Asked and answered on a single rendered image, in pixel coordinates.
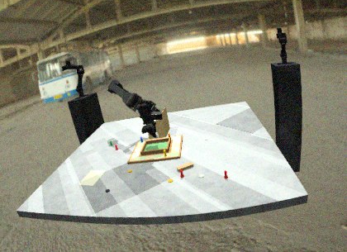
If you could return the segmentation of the tan wooden bar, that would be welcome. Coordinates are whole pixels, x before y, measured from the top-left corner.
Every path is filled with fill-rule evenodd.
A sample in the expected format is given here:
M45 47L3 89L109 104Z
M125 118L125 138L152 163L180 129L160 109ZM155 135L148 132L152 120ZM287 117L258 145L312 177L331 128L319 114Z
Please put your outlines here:
M193 167L193 163L190 162L188 164L184 164L184 165L178 166L177 170L180 172L181 170L184 171L184 170L190 169L192 167Z

